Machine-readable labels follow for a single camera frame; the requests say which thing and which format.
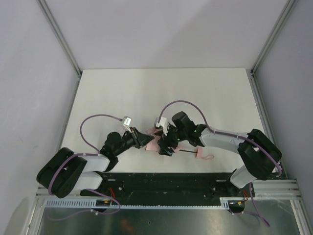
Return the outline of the pink folding umbrella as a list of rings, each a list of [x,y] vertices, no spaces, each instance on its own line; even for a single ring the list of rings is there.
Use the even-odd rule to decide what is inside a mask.
[[[163,133],[162,130],[156,129],[154,127],[147,130],[147,134],[152,135],[154,137],[154,139],[145,146],[146,151],[152,151],[152,152],[156,152],[156,153],[159,152],[160,146],[158,145],[157,141],[160,140],[162,133]],[[178,147],[176,147],[174,149],[174,152],[175,153],[178,153],[178,152],[192,153],[195,155],[196,159],[202,159],[202,160],[214,159],[213,154],[209,154],[206,156],[204,155],[203,147],[198,147],[196,150],[185,150],[185,149],[183,149],[183,147],[181,145],[179,145]]]

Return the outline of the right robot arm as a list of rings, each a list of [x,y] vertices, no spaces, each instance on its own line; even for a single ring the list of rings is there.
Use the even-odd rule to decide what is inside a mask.
[[[258,129],[248,133],[209,129],[205,124],[196,125],[183,111],[175,114],[172,122],[169,124],[164,117],[156,120],[155,127],[163,131],[157,142],[159,154],[172,156],[182,141],[194,147],[216,147],[236,153],[244,164],[227,179],[229,189],[242,189],[255,180],[266,181],[279,167],[281,151]]]

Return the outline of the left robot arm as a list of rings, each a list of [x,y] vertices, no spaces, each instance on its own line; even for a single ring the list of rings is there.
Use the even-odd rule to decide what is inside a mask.
[[[131,127],[123,135],[109,133],[99,153],[74,153],[63,147],[39,171],[36,180],[58,198],[65,198],[75,190],[96,190],[104,182],[101,174],[117,165],[118,155],[132,147],[141,149],[152,140],[154,136]]]

